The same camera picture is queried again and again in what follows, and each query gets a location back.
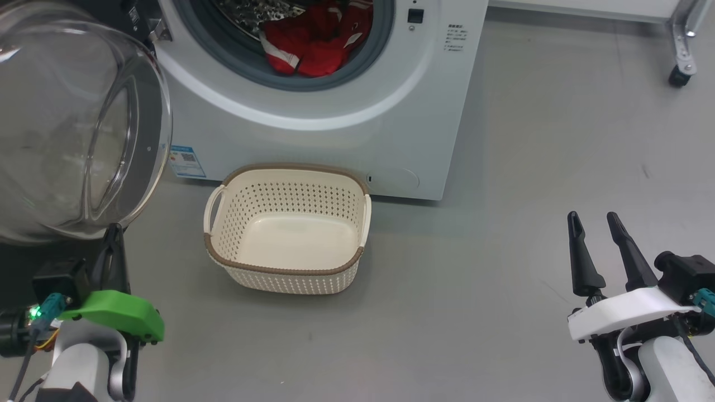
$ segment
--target plastic basket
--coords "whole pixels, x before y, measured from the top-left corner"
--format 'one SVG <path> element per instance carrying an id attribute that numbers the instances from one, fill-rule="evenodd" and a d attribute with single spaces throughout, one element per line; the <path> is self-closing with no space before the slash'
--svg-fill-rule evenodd
<path id="1" fill-rule="evenodd" d="M 211 194 L 204 241 L 209 256 L 247 288 L 327 295 L 355 278 L 370 213 L 367 188 L 348 173 L 305 165 L 249 166 Z"/>

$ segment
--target caster wheel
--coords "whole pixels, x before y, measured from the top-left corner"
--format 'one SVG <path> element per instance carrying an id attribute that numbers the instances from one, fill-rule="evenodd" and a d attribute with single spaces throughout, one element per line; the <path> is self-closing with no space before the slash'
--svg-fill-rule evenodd
<path id="1" fill-rule="evenodd" d="M 673 67 L 673 71 L 671 71 L 670 77 L 668 77 L 668 83 L 672 87 L 676 88 L 682 88 L 685 87 L 685 85 L 690 81 L 690 75 L 683 74 L 679 69 L 678 66 Z"/>

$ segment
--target metal leg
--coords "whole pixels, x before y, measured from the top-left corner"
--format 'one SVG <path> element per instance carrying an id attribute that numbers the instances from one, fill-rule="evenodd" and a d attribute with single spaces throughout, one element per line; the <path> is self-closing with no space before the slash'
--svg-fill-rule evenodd
<path id="1" fill-rule="evenodd" d="M 698 71 L 688 40 L 695 37 L 711 3 L 712 0 L 680 0 L 669 21 L 676 66 L 668 82 L 675 87 L 683 87 Z"/>

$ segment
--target red and white garment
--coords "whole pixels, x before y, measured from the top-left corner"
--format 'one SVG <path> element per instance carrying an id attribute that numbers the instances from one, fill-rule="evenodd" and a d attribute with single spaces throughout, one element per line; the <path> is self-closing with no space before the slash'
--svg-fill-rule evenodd
<path id="1" fill-rule="evenodd" d="M 348 61 L 350 52 L 368 37 L 372 24 L 371 0 L 351 0 L 344 11 L 334 0 L 327 0 L 297 17 L 264 23 L 260 40 L 276 71 L 323 77 Z"/>

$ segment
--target open transparent door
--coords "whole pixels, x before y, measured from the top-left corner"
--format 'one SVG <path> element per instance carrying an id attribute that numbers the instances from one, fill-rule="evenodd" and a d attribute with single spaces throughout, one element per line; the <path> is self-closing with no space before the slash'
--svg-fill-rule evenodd
<path id="1" fill-rule="evenodd" d="M 0 241 L 100 238 L 161 176 L 172 118 L 149 50 L 56 1 L 0 9 Z"/>

